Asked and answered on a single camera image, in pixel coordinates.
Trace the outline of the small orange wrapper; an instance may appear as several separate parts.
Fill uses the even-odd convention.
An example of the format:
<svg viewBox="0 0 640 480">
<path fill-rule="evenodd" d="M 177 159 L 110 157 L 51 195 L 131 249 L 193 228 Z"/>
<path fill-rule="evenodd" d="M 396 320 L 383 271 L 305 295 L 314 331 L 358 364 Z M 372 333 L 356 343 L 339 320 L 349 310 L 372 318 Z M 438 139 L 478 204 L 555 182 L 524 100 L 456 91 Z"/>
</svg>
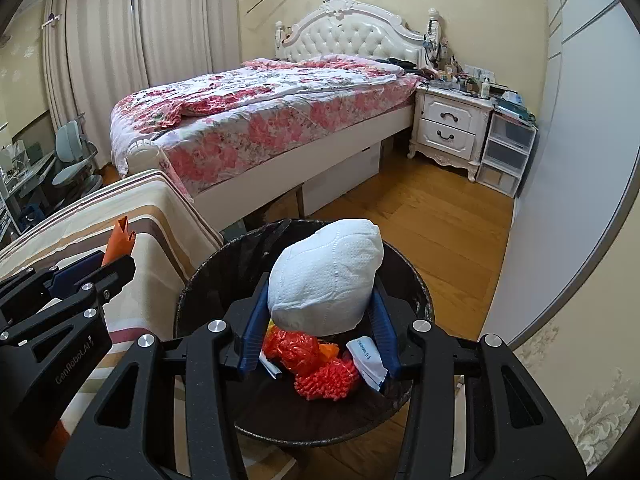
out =
<svg viewBox="0 0 640 480">
<path fill-rule="evenodd" d="M 130 256 L 134 249 L 136 236 L 137 233 L 129 226 L 129 218 L 127 216 L 119 218 L 108 238 L 102 266 L 107 266 L 123 256 Z"/>
</svg>

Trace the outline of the grey white milk powder pouch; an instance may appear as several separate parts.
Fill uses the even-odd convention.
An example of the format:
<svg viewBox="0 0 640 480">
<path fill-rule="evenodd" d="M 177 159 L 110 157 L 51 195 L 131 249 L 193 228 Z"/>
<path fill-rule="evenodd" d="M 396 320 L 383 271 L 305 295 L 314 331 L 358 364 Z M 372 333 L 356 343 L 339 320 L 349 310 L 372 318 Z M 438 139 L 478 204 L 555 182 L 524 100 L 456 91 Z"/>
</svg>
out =
<svg viewBox="0 0 640 480">
<path fill-rule="evenodd" d="M 364 382 L 373 390 L 380 391 L 386 381 L 388 370 L 372 338 L 361 336 L 350 340 L 346 348 L 352 356 L 352 362 Z"/>
</svg>

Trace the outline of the red foam net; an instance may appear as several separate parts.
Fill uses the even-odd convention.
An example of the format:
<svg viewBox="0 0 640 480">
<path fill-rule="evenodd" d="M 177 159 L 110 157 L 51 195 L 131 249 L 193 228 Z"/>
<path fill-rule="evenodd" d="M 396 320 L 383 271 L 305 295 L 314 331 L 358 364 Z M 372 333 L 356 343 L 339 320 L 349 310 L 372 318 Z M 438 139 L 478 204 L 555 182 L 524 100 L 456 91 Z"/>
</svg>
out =
<svg viewBox="0 0 640 480">
<path fill-rule="evenodd" d="M 307 401 L 345 399 L 360 382 L 360 374 L 352 359 L 335 358 L 308 376 L 295 378 L 295 391 Z"/>
</svg>

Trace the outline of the teal probiotic sachet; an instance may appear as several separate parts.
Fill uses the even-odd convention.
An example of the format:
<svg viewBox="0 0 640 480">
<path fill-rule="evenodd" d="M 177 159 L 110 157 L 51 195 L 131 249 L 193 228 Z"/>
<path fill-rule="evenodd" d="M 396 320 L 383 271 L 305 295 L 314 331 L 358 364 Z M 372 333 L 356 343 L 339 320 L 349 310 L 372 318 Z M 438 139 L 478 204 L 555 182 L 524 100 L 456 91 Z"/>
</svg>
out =
<svg viewBox="0 0 640 480">
<path fill-rule="evenodd" d="M 265 367 L 267 373 L 272 379 L 277 379 L 279 375 L 282 373 L 279 367 L 276 364 L 270 361 L 265 355 L 264 352 L 259 353 L 259 362 L 262 363 L 262 366 Z"/>
</svg>

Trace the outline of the red plastic bag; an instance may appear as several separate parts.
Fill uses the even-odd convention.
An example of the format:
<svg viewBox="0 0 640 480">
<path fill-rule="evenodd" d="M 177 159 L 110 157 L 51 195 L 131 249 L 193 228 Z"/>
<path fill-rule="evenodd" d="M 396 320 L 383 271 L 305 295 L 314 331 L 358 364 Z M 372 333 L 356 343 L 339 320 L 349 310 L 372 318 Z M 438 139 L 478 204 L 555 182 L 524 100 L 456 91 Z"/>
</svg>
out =
<svg viewBox="0 0 640 480">
<path fill-rule="evenodd" d="M 267 330 L 262 352 L 295 375 L 308 376 L 323 364 L 318 339 L 303 332 L 287 332 L 278 326 Z"/>
</svg>

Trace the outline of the white tissue ball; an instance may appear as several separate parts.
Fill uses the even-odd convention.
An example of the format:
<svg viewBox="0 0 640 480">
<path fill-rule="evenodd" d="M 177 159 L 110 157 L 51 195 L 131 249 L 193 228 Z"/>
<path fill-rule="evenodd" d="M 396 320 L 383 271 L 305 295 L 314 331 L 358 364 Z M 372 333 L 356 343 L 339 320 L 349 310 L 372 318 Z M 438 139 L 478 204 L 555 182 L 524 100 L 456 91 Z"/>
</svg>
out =
<svg viewBox="0 0 640 480">
<path fill-rule="evenodd" d="M 334 221 L 288 246 L 269 275 L 273 323 L 315 337 L 353 330 L 363 318 L 383 257 L 380 229 L 367 219 Z"/>
</svg>

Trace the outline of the orange snack bag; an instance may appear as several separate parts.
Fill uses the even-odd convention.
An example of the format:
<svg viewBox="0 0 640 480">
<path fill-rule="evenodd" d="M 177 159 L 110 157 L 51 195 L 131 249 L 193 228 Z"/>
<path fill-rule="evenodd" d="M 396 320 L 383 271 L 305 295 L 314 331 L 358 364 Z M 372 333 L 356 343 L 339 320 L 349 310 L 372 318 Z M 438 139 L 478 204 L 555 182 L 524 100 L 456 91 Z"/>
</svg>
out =
<svg viewBox="0 0 640 480">
<path fill-rule="evenodd" d="M 332 361 L 340 356 L 340 346 L 338 344 L 320 342 L 319 350 L 322 355 L 322 359 L 325 361 Z"/>
</svg>

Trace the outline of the study desk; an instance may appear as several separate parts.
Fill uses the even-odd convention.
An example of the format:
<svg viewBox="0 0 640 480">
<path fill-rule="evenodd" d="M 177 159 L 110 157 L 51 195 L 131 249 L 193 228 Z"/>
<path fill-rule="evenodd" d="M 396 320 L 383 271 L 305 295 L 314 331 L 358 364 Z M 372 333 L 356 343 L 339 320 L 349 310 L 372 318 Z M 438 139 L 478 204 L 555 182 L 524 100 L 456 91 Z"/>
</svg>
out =
<svg viewBox="0 0 640 480">
<path fill-rule="evenodd" d="M 38 162 L 17 170 L 14 177 L 1 176 L 1 217 L 8 216 L 12 232 L 20 236 L 21 200 L 35 192 L 47 180 L 55 163 L 55 151 L 43 155 Z"/>
</svg>

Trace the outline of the grey blue desk chair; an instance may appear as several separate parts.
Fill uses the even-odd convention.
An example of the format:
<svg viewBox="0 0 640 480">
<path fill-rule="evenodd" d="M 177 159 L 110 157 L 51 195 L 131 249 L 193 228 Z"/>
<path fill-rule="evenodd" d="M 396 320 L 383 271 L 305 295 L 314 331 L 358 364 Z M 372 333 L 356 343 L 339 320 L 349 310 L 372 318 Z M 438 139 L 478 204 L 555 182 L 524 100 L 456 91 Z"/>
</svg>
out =
<svg viewBox="0 0 640 480">
<path fill-rule="evenodd" d="M 55 156 L 62 164 L 52 179 L 53 187 L 62 193 L 59 207 L 76 202 L 103 185 L 102 177 L 96 173 L 98 149 L 84 135 L 80 117 L 58 128 L 54 148 Z"/>
</svg>

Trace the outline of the translucent plastic drawer unit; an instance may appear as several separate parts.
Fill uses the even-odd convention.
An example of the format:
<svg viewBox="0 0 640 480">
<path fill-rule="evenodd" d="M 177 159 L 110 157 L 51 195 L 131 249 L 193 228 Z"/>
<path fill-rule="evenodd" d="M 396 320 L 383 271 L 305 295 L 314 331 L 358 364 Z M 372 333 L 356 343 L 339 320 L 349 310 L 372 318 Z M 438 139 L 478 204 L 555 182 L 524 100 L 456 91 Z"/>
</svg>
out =
<svg viewBox="0 0 640 480">
<path fill-rule="evenodd" d="M 510 198 L 517 196 L 536 136 L 533 124 L 497 108 L 491 114 L 476 180 Z"/>
</svg>

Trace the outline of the white storage box under bed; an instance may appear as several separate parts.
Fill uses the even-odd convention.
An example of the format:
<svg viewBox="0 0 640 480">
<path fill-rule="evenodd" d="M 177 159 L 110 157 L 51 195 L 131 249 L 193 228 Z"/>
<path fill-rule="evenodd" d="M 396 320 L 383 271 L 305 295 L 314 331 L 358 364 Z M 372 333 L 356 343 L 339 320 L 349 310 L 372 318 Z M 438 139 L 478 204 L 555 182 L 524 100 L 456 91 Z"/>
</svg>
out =
<svg viewBox="0 0 640 480">
<path fill-rule="evenodd" d="M 373 144 L 303 184 L 304 211 L 314 214 L 380 171 L 381 144 Z"/>
</svg>

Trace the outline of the beige curtains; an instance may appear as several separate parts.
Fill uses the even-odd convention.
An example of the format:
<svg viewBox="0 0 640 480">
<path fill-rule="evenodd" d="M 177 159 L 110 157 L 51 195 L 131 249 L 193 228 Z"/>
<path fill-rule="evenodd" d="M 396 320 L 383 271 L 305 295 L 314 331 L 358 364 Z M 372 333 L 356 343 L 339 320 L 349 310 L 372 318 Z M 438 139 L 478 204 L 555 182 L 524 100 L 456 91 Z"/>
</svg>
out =
<svg viewBox="0 0 640 480">
<path fill-rule="evenodd" d="M 240 64 L 238 0 L 43 0 L 42 59 L 55 127 L 80 118 L 112 160 L 111 111 L 130 93 Z"/>
</svg>

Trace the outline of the white two-drawer nightstand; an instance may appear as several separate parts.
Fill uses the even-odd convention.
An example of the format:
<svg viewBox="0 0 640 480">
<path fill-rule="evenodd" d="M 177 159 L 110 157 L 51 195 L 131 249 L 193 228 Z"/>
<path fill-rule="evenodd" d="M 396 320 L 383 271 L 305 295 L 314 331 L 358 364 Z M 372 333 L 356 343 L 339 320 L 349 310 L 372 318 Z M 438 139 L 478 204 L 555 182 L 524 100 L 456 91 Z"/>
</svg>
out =
<svg viewBox="0 0 640 480">
<path fill-rule="evenodd" d="M 465 170 L 474 182 L 493 111 L 488 100 L 418 84 L 408 159 L 420 153 L 439 166 Z"/>
</svg>

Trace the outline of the white wardrobe door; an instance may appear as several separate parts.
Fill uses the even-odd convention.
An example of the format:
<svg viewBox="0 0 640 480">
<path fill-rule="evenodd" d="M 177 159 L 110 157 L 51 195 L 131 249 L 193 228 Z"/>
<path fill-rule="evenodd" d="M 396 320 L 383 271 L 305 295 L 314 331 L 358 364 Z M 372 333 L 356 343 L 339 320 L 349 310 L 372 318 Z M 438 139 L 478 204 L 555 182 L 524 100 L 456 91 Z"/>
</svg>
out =
<svg viewBox="0 0 640 480">
<path fill-rule="evenodd" d="M 639 165 L 639 31 L 623 1 L 548 0 L 548 17 L 539 139 L 482 328 L 508 344 L 585 283 L 626 219 Z"/>
</svg>

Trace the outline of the white tufted headboard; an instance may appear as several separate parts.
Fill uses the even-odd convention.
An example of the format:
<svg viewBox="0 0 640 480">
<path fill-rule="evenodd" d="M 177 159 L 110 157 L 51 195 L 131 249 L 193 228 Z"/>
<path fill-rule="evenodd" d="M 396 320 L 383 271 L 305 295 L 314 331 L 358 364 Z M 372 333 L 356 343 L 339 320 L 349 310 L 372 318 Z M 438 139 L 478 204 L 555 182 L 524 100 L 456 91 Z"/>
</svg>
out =
<svg viewBox="0 0 640 480">
<path fill-rule="evenodd" d="M 398 14 L 358 0 L 328 0 L 290 27 L 277 22 L 274 53 L 291 62 L 329 54 L 398 58 L 422 68 L 431 64 L 425 41 Z"/>
</svg>

